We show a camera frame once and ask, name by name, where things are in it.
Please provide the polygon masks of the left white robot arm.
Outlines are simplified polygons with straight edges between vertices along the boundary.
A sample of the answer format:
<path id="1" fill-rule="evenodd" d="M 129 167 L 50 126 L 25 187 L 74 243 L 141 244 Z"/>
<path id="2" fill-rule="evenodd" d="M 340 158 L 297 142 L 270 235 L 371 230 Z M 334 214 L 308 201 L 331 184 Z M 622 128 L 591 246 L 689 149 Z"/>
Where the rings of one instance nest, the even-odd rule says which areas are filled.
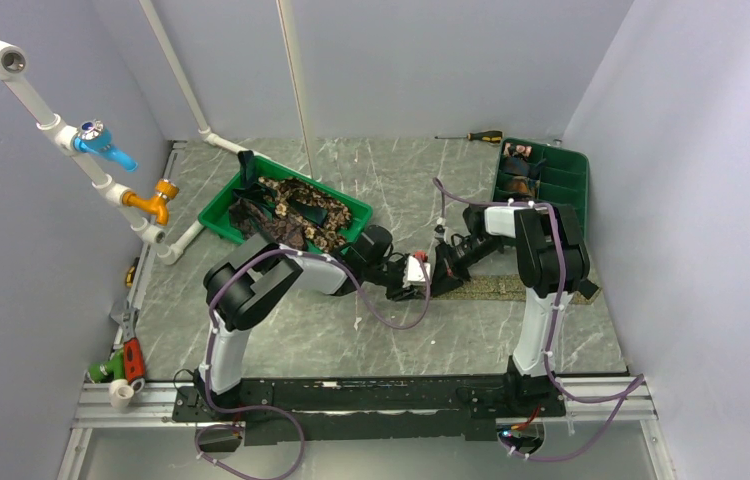
<path id="1" fill-rule="evenodd" d="M 429 300 L 434 272 L 424 252 L 398 254 L 392 236 L 371 225 L 351 243 L 313 253 L 257 233 L 203 279 L 209 313 L 207 347 L 197 369 L 199 407 L 215 420 L 238 406 L 243 360 L 252 330 L 293 290 L 345 296 L 364 283 L 400 299 Z"/>

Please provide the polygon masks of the olive gold patterned tie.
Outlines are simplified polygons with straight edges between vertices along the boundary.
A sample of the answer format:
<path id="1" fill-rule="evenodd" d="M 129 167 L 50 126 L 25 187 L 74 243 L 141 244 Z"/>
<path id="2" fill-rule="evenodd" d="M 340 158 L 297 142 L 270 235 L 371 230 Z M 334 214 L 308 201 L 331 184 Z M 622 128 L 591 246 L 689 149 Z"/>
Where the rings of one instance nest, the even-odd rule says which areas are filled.
<path id="1" fill-rule="evenodd" d="M 579 286 L 572 302 L 579 305 L 594 303 L 602 292 L 601 287 L 586 280 Z M 474 301 L 517 301 L 527 298 L 526 287 L 518 275 L 479 275 L 464 282 L 456 289 L 445 293 L 432 294 L 440 300 L 474 300 Z"/>

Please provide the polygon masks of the green tray of ties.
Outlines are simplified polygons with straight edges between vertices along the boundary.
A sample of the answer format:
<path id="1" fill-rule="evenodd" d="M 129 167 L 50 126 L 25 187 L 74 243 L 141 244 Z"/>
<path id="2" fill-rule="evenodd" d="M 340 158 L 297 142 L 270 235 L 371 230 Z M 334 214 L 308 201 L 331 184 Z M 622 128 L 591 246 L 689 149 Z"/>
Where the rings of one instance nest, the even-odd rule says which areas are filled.
<path id="1" fill-rule="evenodd" d="M 344 203 L 352 214 L 351 226 L 341 231 L 348 239 L 349 245 L 358 238 L 371 219 L 373 209 L 369 204 L 310 179 L 261 155 L 255 153 L 254 155 L 257 161 L 257 171 L 260 176 L 275 179 L 297 177 Z M 285 233 L 291 231 L 292 228 L 286 229 L 281 225 L 280 220 L 272 218 L 269 213 L 261 211 L 251 202 L 235 200 L 232 196 L 233 190 L 240 186 L 241 176 L 239 172 L 228 181 L 227 185 L 201 211 L 198 215 L 199 222 L 215 232 L 219 237 L 237 244 L 243 243 L 246 239 L 257 233 L 267 233 L 275 241 L 282 243 L 281 240 L 285 236 Z M 312 245 L 308 245 L 305 251 L 325 253 Z"/>

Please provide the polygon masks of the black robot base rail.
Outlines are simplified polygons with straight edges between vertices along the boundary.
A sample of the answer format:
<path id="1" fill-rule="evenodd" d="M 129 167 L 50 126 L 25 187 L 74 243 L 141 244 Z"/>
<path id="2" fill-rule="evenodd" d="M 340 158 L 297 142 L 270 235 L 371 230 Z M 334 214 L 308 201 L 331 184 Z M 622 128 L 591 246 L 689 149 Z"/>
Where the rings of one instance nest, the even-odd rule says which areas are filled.
<path id="1" fill-rule="evenodd" d="M 248 446 L 298 438 L 282 416 L 292 414 L 309 441 L 461 437 L 496 438 L 501 425 L 538 425 L 566 414 L 562 395 L 547 379 L 521 380 L 514 373 L 345 377 L 245 378 L 232 393 L 204 400 L 203 387 L 179 386 L 176 423 L 235 420 Z"/>

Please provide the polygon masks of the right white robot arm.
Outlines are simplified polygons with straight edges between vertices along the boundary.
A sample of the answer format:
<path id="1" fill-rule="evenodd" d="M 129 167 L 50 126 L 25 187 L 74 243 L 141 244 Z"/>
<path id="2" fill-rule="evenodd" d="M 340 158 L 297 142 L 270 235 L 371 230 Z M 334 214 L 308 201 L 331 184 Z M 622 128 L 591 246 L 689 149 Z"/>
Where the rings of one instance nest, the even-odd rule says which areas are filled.
<path id="1" fill-rule="evenodd" d="M 525 415 L 549 389 L 554 372 L 557 326 L 590 271 L 590 260 L 578 214 L 571 205 L 468 206 L 468 230 L 457 242 L 440 240 L 430 293 L 439 296 L 471 281 L 470 267 L 511 245 L 516 251 L 525 309 L 517 345 L 509 357 L 511 381 L 502 388 L 508 411 Z"/>

